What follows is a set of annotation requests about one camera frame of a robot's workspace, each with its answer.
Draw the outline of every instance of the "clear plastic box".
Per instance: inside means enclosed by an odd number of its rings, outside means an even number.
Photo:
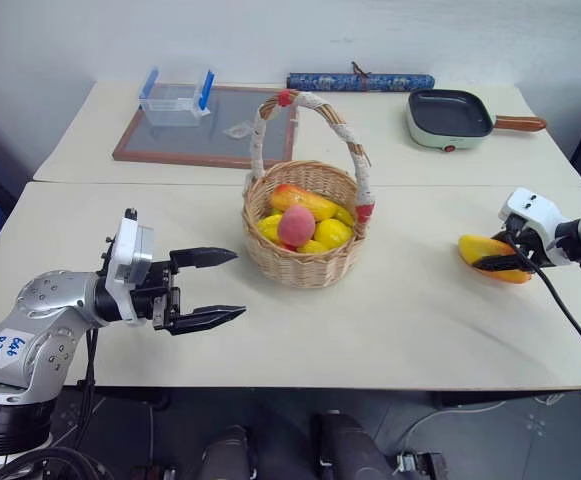
[[[159,69],[155,67],[139,91],[139,103],[150,123],[161,127],[198,126],[201,118],[210,113],[205,104],[214,74],[210,70],[204,72],[196,85],[156,83],[158,77]],[[204,95],[201,108],[199,103]]]

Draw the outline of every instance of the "label sticker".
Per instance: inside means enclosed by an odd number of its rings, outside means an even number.
[[[0,332],[0,368],[5,368],[19,360],[28,350],[33,333],[4,328]]]

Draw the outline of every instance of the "wooden frame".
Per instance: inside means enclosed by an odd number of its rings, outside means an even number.
[[[273,88],[250,88],[250,87],[214,87],[221,90],[233,91],[250,91],[250,92],[267,92],[273,95],[277,89]],[[171,165],[197,165],[204,167],[224,167],[224,168],[250,168],[250,157],[231,157],[231,156],[213,156],[213,155],[191,155],[186,153],[155,152],[150,150],[126,150],[130,138],[132,138],[137,126],[144,117],[143,110],[139,108],[132,117],[130,124],[121,136],[119,143],[112,152],[112,158],[121,162],[142,162],[142,163],[166,163]],[[295,127],[297,120],[296,106],[288,107],[288,119],[286,122],[285,144],[283,146],[283,158],[264,159],[265,168],[282,162],[292,160],[292,147],[294,144]]]

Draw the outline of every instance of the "wooden pan handle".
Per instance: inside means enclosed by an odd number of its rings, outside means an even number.
[[[497,115],[494,128],[520,130],[522,132],[538,132],[546,128],[546,121],[541,117],[508,117]]]

